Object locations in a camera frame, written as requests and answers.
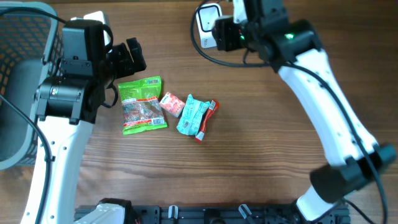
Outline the green gummy candy bag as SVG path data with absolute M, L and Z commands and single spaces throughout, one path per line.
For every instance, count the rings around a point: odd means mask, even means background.
M 160 76 L 118 84 L 124 115 L 123 134 L 166 128 L 159 96 L 162 90 Z

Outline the red white tissue pack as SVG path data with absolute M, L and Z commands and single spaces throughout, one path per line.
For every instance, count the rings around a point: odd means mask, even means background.
M 170 92 L 167 92 L 159 102 L 160 106 L 178 118 L 185 107 L 185 103 Z

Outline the red snack stick wrapper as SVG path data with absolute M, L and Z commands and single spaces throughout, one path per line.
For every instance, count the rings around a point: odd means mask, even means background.
M 203 138 L 206 133 L 207 124 L 209 123 L 209 120 L 211 119 L 211 117 L 214 115 L 214 113 L 216 112 L 216 110 L 219 107 L 220 107 L 220 103 L 216 99 L 212 99 L 210 106 L 206 111 L 205 117 L 203 118 L 203 121 L 201 122 L 199 132 L 195 136 L 195 140 L 197 142 L 203 141 Z

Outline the mint green wipes pack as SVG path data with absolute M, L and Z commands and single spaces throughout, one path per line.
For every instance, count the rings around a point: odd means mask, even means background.
M 202 117 L 209 107 L 209 101 L 196 100 L 189 94 L 178 122 L 177 130 L 184 135 L 196 136 L 201 126 Z

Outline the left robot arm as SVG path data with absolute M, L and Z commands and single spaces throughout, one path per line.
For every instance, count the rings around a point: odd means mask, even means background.
M 105 92 L 118 78 L 146 69 L 136 38 L 105 42 L 109 26 L 67 21 L 63 55 L 55 73 L 38 87 L 38 148 L 23 223 L 72 223 L 80 163 Z

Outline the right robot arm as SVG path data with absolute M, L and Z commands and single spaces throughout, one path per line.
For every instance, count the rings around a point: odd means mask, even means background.
M 379 144 L 355 115 L 311 23 L 290 22 L 282 1 L 235 1 L 233 6 L 233 17 L 213 26 L 218 49 L 257 52 L 295 93 L 322 142 L 327 163 L 311 171 L 310 188 L 296 201 L 302 218 L 319 221 L 371 182 L 382 189 L 381 174 L 396 152 Z

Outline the white barcode scanner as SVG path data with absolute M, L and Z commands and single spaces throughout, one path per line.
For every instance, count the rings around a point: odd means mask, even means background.
M 204 4 L 196 13 L 197 26 L 200 35 L 200 45 L 204 49 L 216 47 L 216 40 L 212 34 L 215 21 L 222 16 L 221 6 L 218 3 Z

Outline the grey plastic shopping basket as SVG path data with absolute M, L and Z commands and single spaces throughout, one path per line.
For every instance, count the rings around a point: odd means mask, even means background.
M 1 94 L 32 121 L 36 121 L 37 87 L 54 73 L 63 54 L 58 21 L 33 9 L 56 15 L 43 2 L 1 2 L 1 10 L 24 7 L 1 16 Z M 6 103 L 1 103 L 1 169 L 32 166 L 37 152 L 37 134 L 27 121 Z

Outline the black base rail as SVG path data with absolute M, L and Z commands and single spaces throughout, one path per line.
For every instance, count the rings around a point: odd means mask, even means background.
M 305 220 L 288 204 L 250 206 L 251 216 L 247 218 L 243 217 L 237 207 L 178 207 L 177 217 L 170 217 L 167 207 L 134 206 L 132 209 L 134 222 L 142 224 L 305 223 Z

